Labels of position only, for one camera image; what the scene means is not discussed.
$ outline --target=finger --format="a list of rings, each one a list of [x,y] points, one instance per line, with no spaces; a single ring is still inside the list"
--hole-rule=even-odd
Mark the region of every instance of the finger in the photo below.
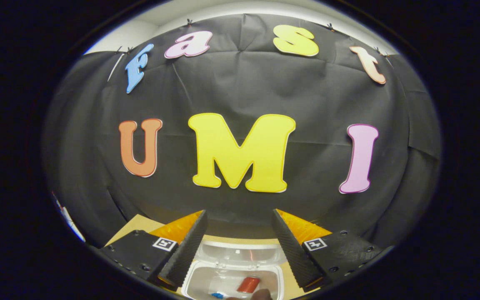
[[[272,295],[268,289],[260,289],[251,296],[251,300],[272,300]]]

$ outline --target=pink letter i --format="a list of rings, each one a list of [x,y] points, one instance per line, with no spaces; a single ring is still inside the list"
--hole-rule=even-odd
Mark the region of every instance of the pink letter i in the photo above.
[[[373,143],[379,136],[377,128],[366,124],[353,124],[347,128],[353,140],[351,166],[347,179],[340,185],[342,194],[364,192],[370,187],[368,173],[372,162]]]

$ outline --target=container lid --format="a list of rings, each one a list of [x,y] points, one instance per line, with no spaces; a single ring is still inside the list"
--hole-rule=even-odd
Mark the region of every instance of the container lid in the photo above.
[[[213,241],[202,241],[194,259],[215,264],[218,268],[243,267],[248,270],[286,262],[286,257],[279,244],[246,245]]]

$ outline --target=hand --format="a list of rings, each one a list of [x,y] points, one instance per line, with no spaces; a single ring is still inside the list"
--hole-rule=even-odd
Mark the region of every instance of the hand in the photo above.
[[[242,300],[236,297],[229,297],[226,300]],[[270,291],[268,289],[261,289],[256,291],[253,296],[251,296],[251,300],[272,300],[272,295],[270,295]]]

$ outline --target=white wall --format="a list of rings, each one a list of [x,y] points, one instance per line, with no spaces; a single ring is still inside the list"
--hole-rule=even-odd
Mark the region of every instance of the white wall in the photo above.
[[[154,36],[158,26],[139,20],[131,20],[111,31],[104,38],[93,45],[86,53],[99,51],[127,51],[128,47],[135,47]]]
[[[213,5],[213,3],[220,1],[227,3]],[[275,1],[228,2],[228,0],[202,0],[202,2],[198,2],[196,0],[173,0],[144,12],[132,21],[118,27],[86,53],[105,50],[116,51],[120,46],[122,46],[122,50],[127,50],[127,47],[137,46],[154,36],[186,25],[186,19],[188,18],[197,22],[221,15],[241,13],[286,15],[321,25],[331,23],[337,31],[361,40],[373,48],[379,47],[381,53],[398,53],[387,41],[368,28],[324,4],[312,0],[298,0],[294,3],[297,3],[297,5]]]

